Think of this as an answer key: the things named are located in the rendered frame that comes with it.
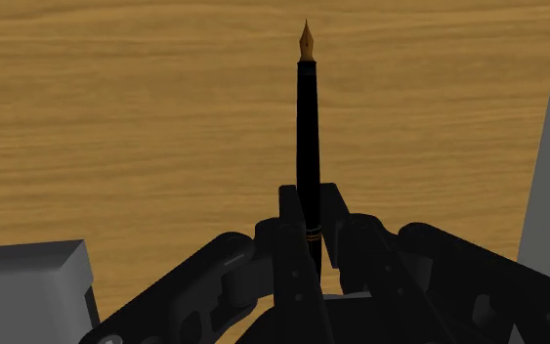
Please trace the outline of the grey box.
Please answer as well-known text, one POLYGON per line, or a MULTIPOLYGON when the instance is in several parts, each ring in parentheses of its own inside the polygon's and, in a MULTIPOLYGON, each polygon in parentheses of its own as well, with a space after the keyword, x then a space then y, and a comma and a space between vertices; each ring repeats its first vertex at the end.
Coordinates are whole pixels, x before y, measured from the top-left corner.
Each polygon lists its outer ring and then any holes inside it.
POLYGON ((0 344, 78 344, 100 323, 82 239, 0 245, 0 344))

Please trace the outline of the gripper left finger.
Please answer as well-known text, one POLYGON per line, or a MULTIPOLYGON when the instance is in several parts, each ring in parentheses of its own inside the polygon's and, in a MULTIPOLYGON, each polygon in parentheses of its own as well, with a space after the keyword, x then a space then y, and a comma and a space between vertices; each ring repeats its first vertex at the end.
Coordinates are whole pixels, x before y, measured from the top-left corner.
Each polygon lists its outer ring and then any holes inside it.
POLYGON ((247 344, 334 344, 308 231, 330 187, 278 190, 279 214, 255 236, 223 233, 85 334, 78 344, 215 344, 272 295, 271 318, 247 344))

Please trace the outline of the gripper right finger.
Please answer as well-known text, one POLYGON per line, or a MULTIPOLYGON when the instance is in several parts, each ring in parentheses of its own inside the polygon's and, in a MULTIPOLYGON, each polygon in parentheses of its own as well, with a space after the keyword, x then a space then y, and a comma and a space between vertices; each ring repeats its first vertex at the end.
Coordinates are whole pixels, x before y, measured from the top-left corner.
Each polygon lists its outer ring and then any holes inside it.
POLYGON ((380 319, 383 344, 550 344, 550 277, 425 223, 393 234, 352 213, 333 183, 320 221, 345 295, 380 319))

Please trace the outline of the black fountain pen gold nib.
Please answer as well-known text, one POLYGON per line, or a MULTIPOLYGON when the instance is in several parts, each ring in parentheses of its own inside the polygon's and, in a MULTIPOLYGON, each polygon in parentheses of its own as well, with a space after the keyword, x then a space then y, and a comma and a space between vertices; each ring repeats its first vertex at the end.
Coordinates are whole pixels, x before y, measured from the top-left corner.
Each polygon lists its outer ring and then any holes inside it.
POLYGON ((320 169, 317 96, 317 62, 314 38, 305 21, 299 39, 296 100, 296 189, 304 213, 306 240, 321 275, 320 169))

